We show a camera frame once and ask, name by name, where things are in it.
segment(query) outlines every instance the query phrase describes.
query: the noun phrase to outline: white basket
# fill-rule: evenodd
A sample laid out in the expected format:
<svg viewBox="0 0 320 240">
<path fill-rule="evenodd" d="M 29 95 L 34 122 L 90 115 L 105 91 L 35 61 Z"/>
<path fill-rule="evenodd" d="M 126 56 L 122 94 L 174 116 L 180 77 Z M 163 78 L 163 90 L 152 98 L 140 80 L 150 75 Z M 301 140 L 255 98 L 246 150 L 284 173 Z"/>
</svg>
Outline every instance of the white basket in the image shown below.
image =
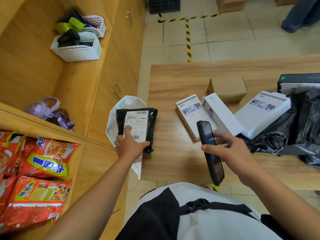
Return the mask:
<svg viewBox="0 0 320 240">
<path fill-rule="evenodd" d="M 91 24 L 94 24 L 99 27 L 93 28 L 88 27 L 84 28 L 82 32 L 91 32 L 94 33 L 98 38 L 102 38 L 106 32 L 106 24 L 104 23 L 103 17 L 97 15 L 83 16 L 83 18 Z"/>
<path fill-rule="evenodd" d="M 57 35 L 54 38 L 50 49 L 66 62 L 100 59 L 102 48 L 97 36 L 90 32 L 81 32 L 79 33 L 79 36 L 80 42 L 93 42 L 93 46 L 75 45 L 59 48 L 58 38 L 60 38 L 61 35 Z"/>
</svg>

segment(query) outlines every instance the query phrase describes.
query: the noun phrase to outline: product box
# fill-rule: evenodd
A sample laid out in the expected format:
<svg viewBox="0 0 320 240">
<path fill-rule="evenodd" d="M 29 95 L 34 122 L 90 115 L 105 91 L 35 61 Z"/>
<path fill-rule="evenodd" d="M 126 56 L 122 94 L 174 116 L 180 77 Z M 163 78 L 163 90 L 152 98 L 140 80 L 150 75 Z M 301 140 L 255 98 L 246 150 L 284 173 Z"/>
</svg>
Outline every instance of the product box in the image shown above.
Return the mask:
<svg viewBox="0 0 320 240">
<path fill-rule="evenodd" d="M 241 133 L 253 139 L 291 108 L 289 97 L 277 92 L 260 92 L 234 114 L 245 128 Z"/>
<path fill-rule="evenodd" d="M 292 95 L 320 88 L 320 73 L 282 74 L 278 80 L 278 92 Z"/>
<path fill-rule="evenodd" d="M 199 120 L 209 121 L 212 131 L 214 132 L 217 130 L 218 126 L 195 94 L 176 102 L 176 107 L 194 141 L 200 139 L 197 127 L 197 122 Z"/>
<path fill-rule="evenodd" d="M 239 103 L 248 90 L 242 76 L 226 76 L 210 79 L 208 95 L 214 92 L 227 104 Z"/>
<path fill-rule="evenodd" d="M 202 104 L 217 124 L 217 131 L 236 136 L 245 130 L 216 93 L 202 97 Z"/>
</svg>

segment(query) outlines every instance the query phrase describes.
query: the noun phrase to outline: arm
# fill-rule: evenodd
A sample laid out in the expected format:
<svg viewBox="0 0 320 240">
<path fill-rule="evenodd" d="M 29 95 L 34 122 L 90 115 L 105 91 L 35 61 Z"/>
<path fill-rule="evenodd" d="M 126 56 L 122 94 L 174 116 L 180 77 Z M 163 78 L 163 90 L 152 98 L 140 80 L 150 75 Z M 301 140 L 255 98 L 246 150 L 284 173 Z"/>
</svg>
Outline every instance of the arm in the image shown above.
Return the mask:
<svg viewBox="0 0 320 240">
<path fill-rule="evenodd" d="M 217 145 L 202 145 L 206 153 L 218 155 L 250 187 L 262 201 L 275 221 L 296 239 L 320 239 L 320 213 L 264 170 L 254 159 L 242 139 L 215 132 Z"/>
<path fill-rule="evenodd" d="M 57 220 L 44 240 L 99 239 L 108 223 L 129 169 L 150 145 L 138 143 L 130 134 L 131 127 L 124 129 L 125 138 L 115 141 L 119 159 Z"/>
</svg>

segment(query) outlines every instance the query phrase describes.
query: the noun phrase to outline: hand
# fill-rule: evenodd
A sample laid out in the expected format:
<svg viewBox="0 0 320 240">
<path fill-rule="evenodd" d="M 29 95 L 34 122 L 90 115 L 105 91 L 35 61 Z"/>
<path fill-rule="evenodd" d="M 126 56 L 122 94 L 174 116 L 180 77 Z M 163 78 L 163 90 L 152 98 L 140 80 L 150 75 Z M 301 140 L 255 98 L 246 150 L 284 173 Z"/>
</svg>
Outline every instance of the hand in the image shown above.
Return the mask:
<svg viewBox="0 0 320 240">
<path fill-rule="evenodd" d="M 117 152 L 119 158 L 125 158 L 134 161 L 141 155 L 143 149 L 150 145 L 150 142 L 136 142 L 130 133 L 131 129 L 131 126 L 126 126 L 124 128 L 125 138 L 123 138 L 123 135 L 117 136 L 117 140 L 114 142 L 114 144 L 115 151 Z"/>
<path fill-rule="evenodd" d="M 202 145 L 201 149 L 206 153 L 219 156 L 221 161 L 225 162 L 238 175 L 240 181 L 248 186 L 251 176 L 257 171 L 261 171 L 262 167 L 254 159 L 245 142 L 223 132 L 214 132 L 213 135 L 218 137 L 216 145 Z"/>
</svg>

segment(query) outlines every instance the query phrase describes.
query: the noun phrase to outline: forearm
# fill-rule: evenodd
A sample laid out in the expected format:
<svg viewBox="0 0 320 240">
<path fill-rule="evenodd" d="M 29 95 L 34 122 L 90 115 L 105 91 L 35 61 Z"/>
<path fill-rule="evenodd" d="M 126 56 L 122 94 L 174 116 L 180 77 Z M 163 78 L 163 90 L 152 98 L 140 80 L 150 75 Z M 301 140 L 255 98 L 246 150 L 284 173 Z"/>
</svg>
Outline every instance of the forearm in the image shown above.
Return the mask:
<svg viewBox="0 0 320 240">
<path fill-rule="evenodd" d="M 57 220 L 44 240 L 99 239 L 112 214 L 133 161 L 119 158 L 109 170 Z"/>
<path fill-rule="evenodd" d="M 276 222 L 295 239 L 320 239 L 320 213 L 266 170 L 250 179 L 257 194 Z"/>
</svg>

